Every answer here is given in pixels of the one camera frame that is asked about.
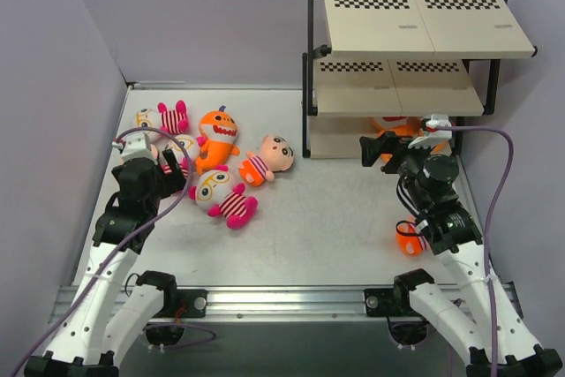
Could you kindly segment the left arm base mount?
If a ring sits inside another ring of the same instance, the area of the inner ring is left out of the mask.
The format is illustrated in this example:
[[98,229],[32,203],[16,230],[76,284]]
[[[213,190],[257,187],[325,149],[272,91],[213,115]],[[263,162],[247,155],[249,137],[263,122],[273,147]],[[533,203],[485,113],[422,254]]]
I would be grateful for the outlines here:
[[180,290],[177,294],[175,318],[199,319],[206,316],[207,295],[204,289]]

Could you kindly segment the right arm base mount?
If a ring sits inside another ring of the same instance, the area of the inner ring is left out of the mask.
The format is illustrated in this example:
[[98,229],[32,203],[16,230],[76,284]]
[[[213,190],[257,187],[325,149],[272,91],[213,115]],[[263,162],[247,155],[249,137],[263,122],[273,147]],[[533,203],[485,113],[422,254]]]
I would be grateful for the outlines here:
[[386,288],[369,288],[364,290],[365,314],[373,318],[387,318],[399,314],[394,290]]

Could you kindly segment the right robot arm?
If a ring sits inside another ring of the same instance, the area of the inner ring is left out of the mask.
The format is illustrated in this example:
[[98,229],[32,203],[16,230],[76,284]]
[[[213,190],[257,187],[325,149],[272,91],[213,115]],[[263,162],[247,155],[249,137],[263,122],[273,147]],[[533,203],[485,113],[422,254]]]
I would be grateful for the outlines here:
[[399,177],[399,193],[409,199],[416,236],[447,269],[469,311],[449,300],[422,268],[395,277],[393,307],[425,318],[458,354],[469,376],[556,375],[563,368],[559,353],[543,347],[526,327],[487,258],[486,238],[459,200],[456,158],[410,143],[392,132],[362,136],[361,163],[371,167],[381,155],[389,155],[381,171]]

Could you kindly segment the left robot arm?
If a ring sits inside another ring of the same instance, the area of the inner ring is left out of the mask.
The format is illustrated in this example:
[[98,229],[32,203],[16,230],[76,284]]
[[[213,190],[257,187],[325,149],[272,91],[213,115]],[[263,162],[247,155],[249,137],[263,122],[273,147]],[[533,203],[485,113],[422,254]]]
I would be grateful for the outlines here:
[[147,271],[125,305],[112,311],[156,221],[167,214],[160,209],[161,201],[188,188],[187,173],[169,149],[155,158],[145,147],[126,147],[122,156],[122,163],[112,170],[118,189],[96,221],[87,267],[72,304],[40,340],[44,352],[29,356],[26,376],[117,376],[124,355],[147,322],[177,309],[175,277]]

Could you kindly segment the orange shark plush back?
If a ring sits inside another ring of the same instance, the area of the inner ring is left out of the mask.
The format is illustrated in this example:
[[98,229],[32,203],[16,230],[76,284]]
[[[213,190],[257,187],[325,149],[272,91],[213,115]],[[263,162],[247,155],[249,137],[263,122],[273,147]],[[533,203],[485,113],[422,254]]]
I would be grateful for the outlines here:
[[201,118],[199,131],[200,155],[194,160],[194,165],[200,175],[225,164],[231,156],[240,155],[236,145],[238,126],[224,105]]

